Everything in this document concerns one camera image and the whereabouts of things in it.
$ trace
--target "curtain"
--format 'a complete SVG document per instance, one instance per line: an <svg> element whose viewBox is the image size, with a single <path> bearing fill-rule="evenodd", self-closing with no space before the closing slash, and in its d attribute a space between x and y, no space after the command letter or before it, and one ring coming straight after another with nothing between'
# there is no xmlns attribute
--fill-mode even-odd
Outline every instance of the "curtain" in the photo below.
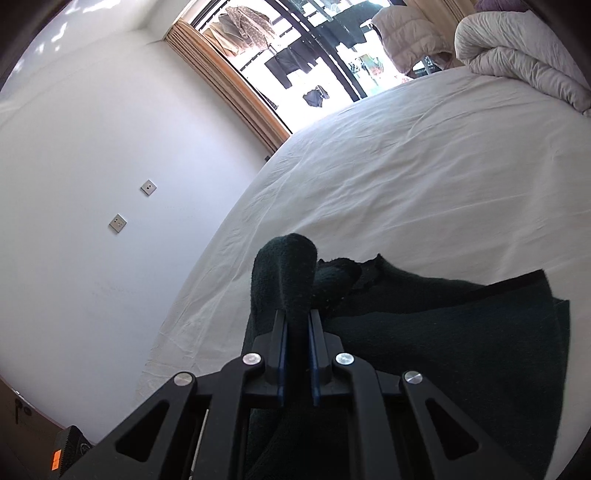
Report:
<svg viewBox="0 0 591 480"><path fill-rule="evenodd" d="M405 0L409 7L418 8L454 44L456 27L462 18L476 13L472 0Z"/></svg>
<svg viewBox="0 0 591 480"><path fill-rule="evenodd" d="M270 153L287 140L290 132L271 108L191 25L178 20L166 41L230 105Z"/></svg>

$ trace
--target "black device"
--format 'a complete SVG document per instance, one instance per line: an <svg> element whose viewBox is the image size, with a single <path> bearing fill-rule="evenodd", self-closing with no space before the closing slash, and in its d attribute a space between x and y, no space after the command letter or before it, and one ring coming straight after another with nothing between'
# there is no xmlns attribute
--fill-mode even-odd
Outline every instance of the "black device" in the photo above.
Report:
<svg viewBox="0 0 591 480"><path fill-rule="evenodd" d="M250 409L281 408L288 399L288 336L278 310L251 353L214 374L178 373L77 461L54 458L50 478L242 479ZM348 411L352 480L531 480L427 377L374 370L323 331L316 310L308 345L314 406ZM63 448L63 436L56 446Z"/></svg>

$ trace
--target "mattress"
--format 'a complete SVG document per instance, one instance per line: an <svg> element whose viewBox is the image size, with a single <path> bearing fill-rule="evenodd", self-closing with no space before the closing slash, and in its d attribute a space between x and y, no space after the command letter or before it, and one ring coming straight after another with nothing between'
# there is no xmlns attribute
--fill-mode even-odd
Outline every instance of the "mattress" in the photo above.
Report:
<svg viewBox="0 0 591 480"><path fill-rule="evenodd" d="M160 329L137 402L239 355L252 263L278 235L309 237L325 260L381 253L481 284L543 268L571 300L556 478L591 424L590 186L591 119L519 80L459 68L357 102L294 134L232 209Z"/></svg>

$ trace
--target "metal screw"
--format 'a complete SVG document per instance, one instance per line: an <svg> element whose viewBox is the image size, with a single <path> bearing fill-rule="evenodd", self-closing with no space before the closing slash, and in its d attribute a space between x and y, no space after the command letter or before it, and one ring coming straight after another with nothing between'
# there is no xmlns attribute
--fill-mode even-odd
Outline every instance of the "metal screw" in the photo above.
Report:
<svg viewBox="0 0 591 480"><path fill-rule="evenodd" d="M189 385L192 381L193 377L191 376L191 374L188 374L187 372L179 373L174 377L174 383L179 387Z"/></svg>
<svg viewBox="0 0 591 480"><path fill-rule="evenodd" d="M245 356L242 357L242 361L247 365L256 365L260 363L261 356L258 353L247 353Z"/></svg>
<svg viewBox="0 0 591 480"><path fill-rule="evenodd" d="M404 379L412 385L417 385L423 381L423 376L419 372L410 370L404 374Z"/></svg>
<svg viewBox="0 0 591 480"><path fill-rule="evenodd" d="M351 355L350 353L339 353L335 357L335 360L338 364L350 365L353 362L355 362L355 357L353 355Z"/></svg>

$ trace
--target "wall socket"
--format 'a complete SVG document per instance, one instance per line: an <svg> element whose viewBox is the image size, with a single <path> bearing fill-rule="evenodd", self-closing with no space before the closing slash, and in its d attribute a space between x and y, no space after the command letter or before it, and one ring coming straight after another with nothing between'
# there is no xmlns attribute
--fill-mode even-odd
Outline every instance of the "wall socket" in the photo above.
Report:
<svg viewBox="0 0 591 480"><path fill-rule="evenodd" d="M144 193L145 193L145 194L146 194L146 195L149 197L150 195L152 195L152 192L153 192L154 190L156 190L156 185L154 185L154 184L152 183L152 181L151 181L151 180L148 180L146 183L144 183L144 184L141 186L141 189L142 189L142 190L144 191Z"/></svg>
<svg viewBox="0 0 591 480"><path fill-rule="evenodd" d="M115 232L119 233L121 230L123 230L123 227L126 224L127 222L121 215L116 215L115 218L111 220L109 225L113 228L113 230L115 230Z"/></svg>

